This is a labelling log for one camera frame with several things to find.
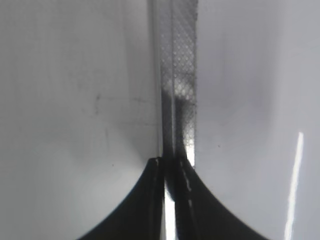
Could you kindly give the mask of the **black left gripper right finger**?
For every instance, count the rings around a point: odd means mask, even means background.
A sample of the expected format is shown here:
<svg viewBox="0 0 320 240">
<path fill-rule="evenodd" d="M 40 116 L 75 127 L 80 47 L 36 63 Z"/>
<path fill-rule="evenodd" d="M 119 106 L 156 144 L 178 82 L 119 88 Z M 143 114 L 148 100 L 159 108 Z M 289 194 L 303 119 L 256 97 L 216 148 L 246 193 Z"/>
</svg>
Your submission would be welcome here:
<svg viewBox="0 0 320 240">
<path fill-rule="evenodd" d="M 259 240 L 261 235 L 231 213 L 205 186 L 189 161 L 166 158 L 165 180 L 174 202 L 179 240 Z"/>
</svg>

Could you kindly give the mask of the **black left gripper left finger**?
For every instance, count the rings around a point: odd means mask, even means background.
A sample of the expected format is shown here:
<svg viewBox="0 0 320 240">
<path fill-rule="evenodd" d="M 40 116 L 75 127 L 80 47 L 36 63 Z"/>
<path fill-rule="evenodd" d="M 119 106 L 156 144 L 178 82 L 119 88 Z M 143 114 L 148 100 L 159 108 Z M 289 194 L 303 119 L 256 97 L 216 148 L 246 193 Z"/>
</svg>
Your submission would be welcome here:
<svg viewBox="0 0 320 240">
<path fill-rule="evenodd" d="M 161 157 L 147 161 L 125 199 L 82 240 L 159 240 L 165 192 L 165 164 Z"/>
</svg>

